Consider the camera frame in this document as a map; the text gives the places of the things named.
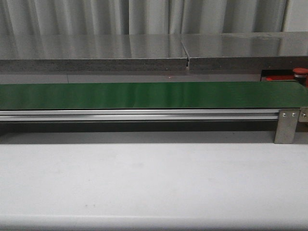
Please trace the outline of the red mushroom push button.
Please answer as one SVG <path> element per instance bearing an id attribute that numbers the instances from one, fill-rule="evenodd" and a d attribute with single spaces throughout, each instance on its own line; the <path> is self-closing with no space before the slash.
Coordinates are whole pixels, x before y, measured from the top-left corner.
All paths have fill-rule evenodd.
<path id="1" fill-rule="evenodd" d="M 303 86 L 307 86 L 307 79 L 308 79 L 308 69 L 297 67 L 293 69 L 294 73 L 294 80 L 300 83 Z"/>

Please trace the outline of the grey stone countertop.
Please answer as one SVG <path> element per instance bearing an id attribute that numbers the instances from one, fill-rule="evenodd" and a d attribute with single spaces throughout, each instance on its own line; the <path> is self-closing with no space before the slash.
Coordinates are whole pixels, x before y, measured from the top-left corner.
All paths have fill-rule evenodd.
<path id="1" fill-rule="evenodd" d="M 307 32 L 0 38 L 1 84 L 257 82 L 307 65 Z"/>

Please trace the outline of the steel conveyor support leg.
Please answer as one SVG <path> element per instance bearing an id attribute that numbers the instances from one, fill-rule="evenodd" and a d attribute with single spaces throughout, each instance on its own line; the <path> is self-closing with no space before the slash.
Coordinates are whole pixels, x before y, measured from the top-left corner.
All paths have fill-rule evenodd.
<path id="1" fill-rule="evenodd" d="M 292 144 L 299 118 L 299 109 L 282 109 L 279 112 L 275 144 Z"/>

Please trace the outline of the green conveyor belt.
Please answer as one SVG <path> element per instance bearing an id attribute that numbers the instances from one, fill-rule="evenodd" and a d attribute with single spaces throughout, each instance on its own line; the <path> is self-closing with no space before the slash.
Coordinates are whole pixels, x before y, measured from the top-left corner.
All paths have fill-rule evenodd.
<path id="1" fill-rule="evenodd" d="M 4 84 L 1 110 L 301 108 L 292 81 Z"/>

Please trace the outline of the red plastic tray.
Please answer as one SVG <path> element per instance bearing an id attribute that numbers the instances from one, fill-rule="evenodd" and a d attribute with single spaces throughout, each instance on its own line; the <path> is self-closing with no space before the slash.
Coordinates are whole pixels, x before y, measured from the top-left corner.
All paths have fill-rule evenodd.
<path id="1" fill-rule="evenodd" d="M 308 76 L 307 75 L 278 75 L 278 76 L 267 76 L 266 81 L 296 81 L 304 87 L 308 87 Z"/>

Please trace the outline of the white pleated curtain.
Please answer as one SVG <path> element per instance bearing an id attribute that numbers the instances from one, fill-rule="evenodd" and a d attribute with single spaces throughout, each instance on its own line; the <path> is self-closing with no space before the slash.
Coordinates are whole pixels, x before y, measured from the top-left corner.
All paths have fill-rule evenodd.
<path id="1" fill-rule="evenodd" d="M 307 31 L 305 0 L 3 0 L 3 35 Z"/>

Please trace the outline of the aluminium conveyor frame rail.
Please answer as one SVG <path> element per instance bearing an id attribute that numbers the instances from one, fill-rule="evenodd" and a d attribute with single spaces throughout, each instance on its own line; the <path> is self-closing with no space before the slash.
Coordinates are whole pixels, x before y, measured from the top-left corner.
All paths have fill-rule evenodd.
<path id="1" fill-rule="evenodd" d="M 294 119 L 307 122 L 308 109 L 85 109 L 2 110 L 1 122 L 236 121 Z"/>

